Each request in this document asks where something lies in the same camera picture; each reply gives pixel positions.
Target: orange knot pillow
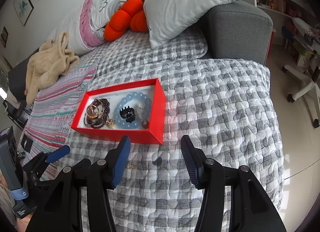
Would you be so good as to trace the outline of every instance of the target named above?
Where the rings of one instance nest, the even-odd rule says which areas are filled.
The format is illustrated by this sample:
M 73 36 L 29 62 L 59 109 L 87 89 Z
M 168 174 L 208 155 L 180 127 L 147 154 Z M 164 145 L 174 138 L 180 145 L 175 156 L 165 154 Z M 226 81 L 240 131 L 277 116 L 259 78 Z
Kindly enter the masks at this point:
M 129 28 L 136 32 L 148 32 L 147 19 L 143 11 L 143 0 L 127 0 L 114 13 L 104 30 L 104 38 L 114 41 Z

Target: metal screw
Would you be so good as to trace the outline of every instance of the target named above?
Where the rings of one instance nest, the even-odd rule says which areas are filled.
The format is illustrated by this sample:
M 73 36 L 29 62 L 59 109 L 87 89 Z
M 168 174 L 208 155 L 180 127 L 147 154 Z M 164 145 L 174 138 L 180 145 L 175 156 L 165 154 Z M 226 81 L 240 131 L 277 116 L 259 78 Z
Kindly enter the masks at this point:
M 240 167 L 240 169 L 241 169 L 242 171 L 244 171 L 244 172 L 248 172 L 248 171 L 249 171 L 249 167 L 248 167 L 248 166 L 245 166 L 245 165 L 242 165 L 242 166 Z
M 71 167 L 70 166 L 66 166 L 63 168 L 63 172 L 64 173 L 68 173 L 69 171 L 71 171 Z
M 105 159 L 100 159 L 97 161 L 97 164 L 102 166 L 102 165 L 105 165 L 106 164 L 106 160 Z
M 214 164 L 214 159 L 212 159 L 212 158 L 206 158 L 205 163 L 206 163 L 206 164 L 209 164 L 209 165 L 213 165 L 213 164 Z

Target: gray checkered quilt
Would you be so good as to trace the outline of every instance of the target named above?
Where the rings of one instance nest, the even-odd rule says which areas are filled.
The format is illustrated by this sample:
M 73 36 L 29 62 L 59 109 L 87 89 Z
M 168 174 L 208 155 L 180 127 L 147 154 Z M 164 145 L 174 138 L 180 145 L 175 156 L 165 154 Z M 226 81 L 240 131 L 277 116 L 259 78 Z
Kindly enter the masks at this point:
M 161 49 L 149 46 L 147 34 L 129 31 L 108 48 L 85 55 L 101 54 L 88 90 L 158 78 L 167 97 L 164 143 L 132 144 L 122 182 L 108 191 L 117 231 L 194 230 L 203 191 L 189 180 L 180 151 L 184 134 L 223 166 L 248 165 L 279 208 L 284 162 L 269 70 L 252 61 L 198 59 L 207 50 L 198 30 L 185 31 Z M 59 168 L 83 158 L 97 161 L 117 145 L 74 130 L 66 144 L 71 152 Z M 85 189 L 82 211 L 84 231 L 89 231 Z M 226 187 L 222 231 L 228 230 L 229 219 Z

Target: gold ring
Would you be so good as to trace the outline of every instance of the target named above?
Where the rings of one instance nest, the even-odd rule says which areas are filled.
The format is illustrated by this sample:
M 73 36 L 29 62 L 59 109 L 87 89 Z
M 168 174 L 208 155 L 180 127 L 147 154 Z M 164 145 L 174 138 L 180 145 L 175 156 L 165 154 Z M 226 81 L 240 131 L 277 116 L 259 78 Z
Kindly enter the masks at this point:
M 93 120 L 99 117 L 100 110 L 97 106 L 91 104 L 87 107 L 86 114 L 91 120 Z

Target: red stone pendant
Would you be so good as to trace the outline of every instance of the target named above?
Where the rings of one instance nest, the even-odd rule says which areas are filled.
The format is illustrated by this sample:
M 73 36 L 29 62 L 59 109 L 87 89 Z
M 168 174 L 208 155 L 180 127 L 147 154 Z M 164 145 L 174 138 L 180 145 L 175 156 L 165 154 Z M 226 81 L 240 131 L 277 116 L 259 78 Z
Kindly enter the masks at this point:
M 149 128 L 149 121 L 143 120 L 141 125 L 142 125 L 143 128 L 148 129 Z

